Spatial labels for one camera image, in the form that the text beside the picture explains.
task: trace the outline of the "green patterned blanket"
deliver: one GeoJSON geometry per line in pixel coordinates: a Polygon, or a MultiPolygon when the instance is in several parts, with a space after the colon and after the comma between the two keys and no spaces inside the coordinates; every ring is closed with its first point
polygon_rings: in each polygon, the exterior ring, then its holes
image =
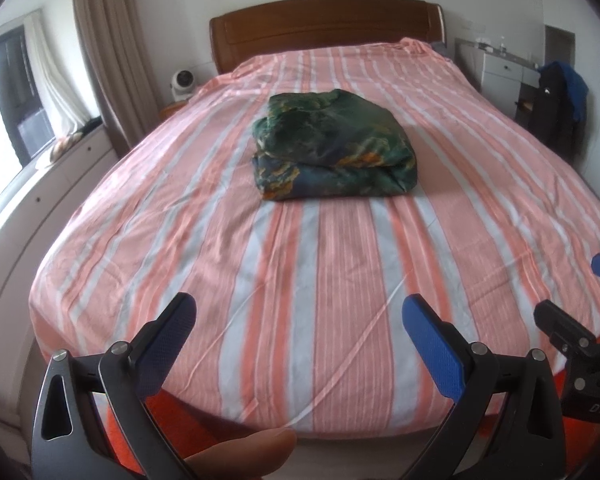
{"type": "Polygon", "coordinates": [[[264,200],[391,196],[418,180],[415,153],[391,112],[344,90],[271,97],[253,137],[264,200]]]}

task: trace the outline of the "striped bedsheet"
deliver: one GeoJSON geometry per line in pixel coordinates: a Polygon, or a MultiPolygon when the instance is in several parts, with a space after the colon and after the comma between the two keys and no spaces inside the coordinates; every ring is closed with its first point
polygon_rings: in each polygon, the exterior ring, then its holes
{"type": "Polygon", "coordinates": [[[543,348],[546,298],[600,335],[600,202],[426,44],[259,56],[204,86],[101,182],[30,294],[41,348],[101,352],[180,290],[198,322],[164,387],[302,434],[399,434],[449,408],[402,328],[419,292],[469,341],[543,348]],[[419,184],[395,198],[263,202],[251,125],[280,92],[343,88],[392,111],[419,184]]]}

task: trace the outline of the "blue towel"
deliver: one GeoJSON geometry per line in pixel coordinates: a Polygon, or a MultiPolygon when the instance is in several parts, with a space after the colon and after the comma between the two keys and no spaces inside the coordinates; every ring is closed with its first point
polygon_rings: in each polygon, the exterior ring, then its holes
{"type": "Polygon", "coordinates": [[[561,61],[554,61],[546,64],[539,69],[539,72],[542,73],[545,69],[554,64],[560,66],[564,78],[567,81],[567,94],[573,105],[573,119],[578,122],[584,121],[587,116],[587,94],[589,93],[589,87],[571,65],[561,61]]]}

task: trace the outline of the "screw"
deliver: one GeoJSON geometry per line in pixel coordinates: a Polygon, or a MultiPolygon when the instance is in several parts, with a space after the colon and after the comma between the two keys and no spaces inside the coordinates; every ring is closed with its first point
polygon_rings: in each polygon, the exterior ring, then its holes
{"type": "Polygon", "coordinates": [[[484,343],[480,343],[479,341],[477,341],[471,344],[471,352],[473,352],[474,354],[485,355],[488,351],[489,349],[484,343]]]}
{"type": "Polygon", "coordinates": [[[68,352],[66,350],[61,349],[61,350],[55,351],[54,354],[51,356],[51,358],[54,361],[59,362],[59,361],[62,361],[66,357],[67,354],[68,354],[68,352]]]}
{"type": "Polygon", "coordinates": [[[536,361],[544,361],[546,359],[546,355],[544,354],[544,352],[539,349],[539,348],[534,348],[531,351],[531,355],[532,357],[536,360],[536,361]]]}
{"type": "Polygon", "coordinates": [[[129,343],[125,341],[118,341],[117,343],[113,343],[110,350],[112,354],[120,355],[125,353],[127,348],[129,348],[129,343]]]}

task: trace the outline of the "white cabinet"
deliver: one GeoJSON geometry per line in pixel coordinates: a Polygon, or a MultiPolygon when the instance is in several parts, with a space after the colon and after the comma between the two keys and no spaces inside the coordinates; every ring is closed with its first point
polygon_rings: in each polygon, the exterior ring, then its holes
{"type": "Polygon", "coordinates": [[[80,204],[117,163],[103,127],[58,162],[37,170],[0,213],[0,418],[17,417],[33,342],[29,289],[49,247],[80,204]]]}
{"type": "Polygon", "coordinates": [[[516,102],[520,97],[520,81],[485,73],[480,93],[508,118],[516,117],[518,108],[516,102]]]}
{"type": "Polygon", "coordinates": [[[516,117],[522,84],[539,87],[540,74],[517,56],[500,56],[458,40],[456,62],[469,82],[507,117],[516,117]]]}

